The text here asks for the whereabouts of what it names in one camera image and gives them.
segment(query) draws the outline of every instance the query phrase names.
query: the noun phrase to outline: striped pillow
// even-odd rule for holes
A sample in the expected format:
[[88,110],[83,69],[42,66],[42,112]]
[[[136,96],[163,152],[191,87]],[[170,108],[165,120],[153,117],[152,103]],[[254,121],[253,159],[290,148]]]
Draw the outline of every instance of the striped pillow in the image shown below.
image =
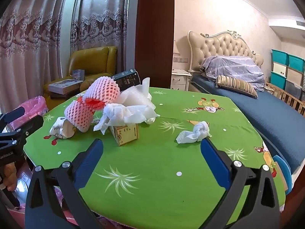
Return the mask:
[[216,87],[217,86],[223,87],[224,89],[230,89],[257,99],[257,93],[250,83],[234,77],[227,77],[222,75],[217,76]]

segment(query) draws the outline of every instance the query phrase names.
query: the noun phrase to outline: human hand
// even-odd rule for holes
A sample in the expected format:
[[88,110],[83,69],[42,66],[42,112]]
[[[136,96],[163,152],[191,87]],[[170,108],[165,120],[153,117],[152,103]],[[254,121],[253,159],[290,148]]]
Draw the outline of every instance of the human hand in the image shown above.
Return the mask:
[[17,187],[16,167],[14,163],[10,163],[4,166],[4,179],[3,184],[7,186],[8,191],[14,191]]

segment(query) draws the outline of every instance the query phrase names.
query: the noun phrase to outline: nightstand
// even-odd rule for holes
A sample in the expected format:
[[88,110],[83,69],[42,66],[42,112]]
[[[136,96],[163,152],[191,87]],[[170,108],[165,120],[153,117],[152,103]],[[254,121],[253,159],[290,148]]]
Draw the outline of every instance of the nightstand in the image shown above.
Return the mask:
[[183,69],[172,69],[170,82],[171,89],[187,91],[189,88],[189,79],[192,75]]

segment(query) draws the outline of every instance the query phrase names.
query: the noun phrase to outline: blue bed sheet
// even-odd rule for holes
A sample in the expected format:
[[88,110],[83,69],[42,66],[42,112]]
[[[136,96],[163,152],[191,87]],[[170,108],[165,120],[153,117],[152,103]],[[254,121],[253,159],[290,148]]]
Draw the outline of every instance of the blue bed sheet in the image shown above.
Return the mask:
[[203,76],[192,79],[203,93],[230,98],[262,136],[272,155],[278,154],[290,166],[291,173],[305,158],[305,119],[296,110],[268,92],[257,92],[254,99],[240,93],[216,88]]

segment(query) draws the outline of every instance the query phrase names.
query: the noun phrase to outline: green tablecloth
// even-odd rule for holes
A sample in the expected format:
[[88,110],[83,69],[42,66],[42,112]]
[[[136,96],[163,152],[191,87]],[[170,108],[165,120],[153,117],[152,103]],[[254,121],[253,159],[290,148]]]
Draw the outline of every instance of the green tablecloth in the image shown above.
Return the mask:
[[[44,116],[44,126],[27,139],[25,152],[35,165],[57,168],[85,151],[95,138],[104,153],[85,188],[80,190],[95,212],[135,228],[198,228],[224,193],[202,154],[200,142],[177,144],[182,130],[193,130],[196,121],[209,123],[211,141],[232,160],[248,167],[265,164],[263,141],[247,118],[226,97],[171,89],[150,88],[156,121],[139,124],[139,139],[119,147],[112,134],[77,131],[70,139],[44,139],[67,102]],[[96,112],[96,119],[101,113]],[[280,206],[285,192],[280,175],[274,178]],[[243,191],[230,222],[237,219],[248,188]]]

